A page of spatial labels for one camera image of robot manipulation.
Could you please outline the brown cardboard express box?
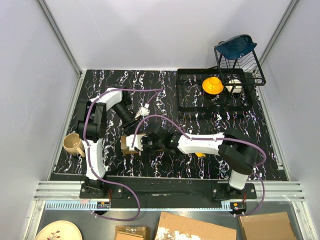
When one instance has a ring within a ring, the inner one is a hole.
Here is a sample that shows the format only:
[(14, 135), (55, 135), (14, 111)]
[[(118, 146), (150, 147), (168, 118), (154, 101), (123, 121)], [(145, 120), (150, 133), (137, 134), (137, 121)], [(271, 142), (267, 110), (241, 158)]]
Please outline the brown cardboard express box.
[(153, 155), (158, 152), (163, 152), (149, 136), (144, 133), (138, 133), (137, 135), (123, 135), (120, 138), (120, 148), (124, 155), (130, 154), (145, 154)]

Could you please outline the yellow utility knife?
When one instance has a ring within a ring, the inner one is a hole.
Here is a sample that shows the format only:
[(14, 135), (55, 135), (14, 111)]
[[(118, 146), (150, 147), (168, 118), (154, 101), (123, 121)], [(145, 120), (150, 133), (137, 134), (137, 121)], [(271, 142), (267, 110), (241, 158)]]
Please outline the yellow utility knife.
[(203, 159), (203, 158), (206, 157), (206, 155), (205, 155), (204, 153), (200, 153), (200, 152), (197, 152), (197, 153), (196, 153), (196, 156), (197, 156), (198, 158), (200, 158), (200, 159)]

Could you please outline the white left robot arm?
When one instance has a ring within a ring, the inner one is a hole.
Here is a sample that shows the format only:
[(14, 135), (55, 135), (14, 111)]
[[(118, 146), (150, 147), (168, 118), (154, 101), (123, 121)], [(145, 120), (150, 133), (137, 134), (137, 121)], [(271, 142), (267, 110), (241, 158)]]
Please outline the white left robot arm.
[(103, 163), (103, 139), (107, 134), (107, 111), (112, 109), (122, 121), (125, 135), (134, 133), (140, 120), (128, 108), (132, 104), (129, 92), (133, 89), (110, 87), (104, 93), (89, 100), (81, 100), (77, 108), (76, 132), (82, 140), (86, 158), (86, 177), (95, 181), (90, 192), (97, 198), (108, 193), (106, 183), (99, 181), (106, 173)]

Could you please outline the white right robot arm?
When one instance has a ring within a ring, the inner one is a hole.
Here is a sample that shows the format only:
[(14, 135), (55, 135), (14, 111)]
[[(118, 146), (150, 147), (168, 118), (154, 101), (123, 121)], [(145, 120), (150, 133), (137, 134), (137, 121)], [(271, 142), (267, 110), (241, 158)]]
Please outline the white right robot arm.
[(258, 153), (266, 160), (266, 154), (240, 131), (230, 128), (216, 134), (189, 134), (181, 131), (168, 132), (156, 127), (147, 131), (139, 140), (141, 151), (164, 151), (174, 155), (205, 154), (220, 156), (229, 165), (231, 175), (227, 185), (228, 195), (239, 198), (245, 192), (249, 175), (257, 165)]

